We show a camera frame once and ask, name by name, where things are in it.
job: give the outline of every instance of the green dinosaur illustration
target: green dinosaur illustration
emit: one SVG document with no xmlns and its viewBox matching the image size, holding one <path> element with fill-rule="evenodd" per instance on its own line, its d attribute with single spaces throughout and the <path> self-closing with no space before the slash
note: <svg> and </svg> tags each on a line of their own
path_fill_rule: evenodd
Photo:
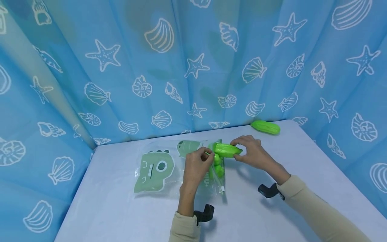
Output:
<svg viewBox="0 0 387 242">
<path fill-rule="evenodd" d="M 169 150 L 150 151 L 142 155 L 140 175 L 134 185 L 134 192 L 157 192 L 164 189 L 165 179 L 170 177 L 175 162 Z"/>
</svg>

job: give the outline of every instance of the green plastic toy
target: green plastic toy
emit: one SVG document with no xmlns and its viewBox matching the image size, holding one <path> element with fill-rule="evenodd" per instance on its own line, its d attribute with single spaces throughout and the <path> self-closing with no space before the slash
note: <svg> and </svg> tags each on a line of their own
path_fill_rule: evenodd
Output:
<svg viewBox="0 0 387 242">
<path fill-rule="evenodd" d="M 281 128 L 277 124 L 269 123 L 263 120 L 256 120 L 252 122 L 251 127 L 268 134 L 279 134 L 279 132 L 281 131 Z"/>
<path fill-rule="evenodd" d="M 214 152 L 221 157 L 233 158 L 235 154 L 242 153 L 242 150 L 230 144 L 215 143 Z"/>
</svg>

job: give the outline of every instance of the blue fabric backdrop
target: blue fabric backdrop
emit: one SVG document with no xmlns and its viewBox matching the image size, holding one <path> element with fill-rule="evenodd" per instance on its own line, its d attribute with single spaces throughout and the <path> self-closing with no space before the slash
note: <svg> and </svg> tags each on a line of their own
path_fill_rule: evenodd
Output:
<svg viewBox="0 0 387 242">
<path fill-rule="evenodd" d="M 53 241 L 95 145 L 293 119 L 387 216 L 387 2 L 2 0 L 0 241 Z"/>
</svg>

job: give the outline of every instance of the clear plastic packaging bag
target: clear plastic packaging bag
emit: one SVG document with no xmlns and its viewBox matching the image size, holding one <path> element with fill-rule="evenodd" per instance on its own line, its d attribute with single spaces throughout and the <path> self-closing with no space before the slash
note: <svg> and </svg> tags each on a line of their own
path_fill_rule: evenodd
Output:
<svg viewBox="0 0 387 242">
<path fill-rule="evenodd" d="M 212 150 L 212 141 L 155 141 L 147 144 L 138 157 L 135 196 L 178 197 L 183 183 L 185 156 L 200 147 Z M 214 197 L 223 194 L 225 181 L 224 161 L 214 162 L 198 187 L 197 195 Z"/>
</svg>

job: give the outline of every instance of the white tablecloth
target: white tablecloth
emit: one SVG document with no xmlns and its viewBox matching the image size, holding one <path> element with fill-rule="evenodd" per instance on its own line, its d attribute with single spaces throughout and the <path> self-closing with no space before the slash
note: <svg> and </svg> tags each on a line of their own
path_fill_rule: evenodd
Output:
<svg viewBox="0 0 387 242">
<path fill-rule="evenodd" d="M 291 173 L 356 224 L 372 241 L 385 242 L 387 220 L 293 121 L 277 122 L 271 136 L 250 126 L 211 130 L 99 146 L 55 242 L 168 241 L 178 200 L 133 197 L 139 150 L 155 140 L 205 140 L 224 143 L 251 134 Z M 212 221 L 202 223 L 202 241 L 318 241 L 303 218 L 276 196 L 257 192 L 273 180 L 263 171 L 226 160 L 226 200 L 195 201 L 195 209 L 215 206 Z"/>
</svg>

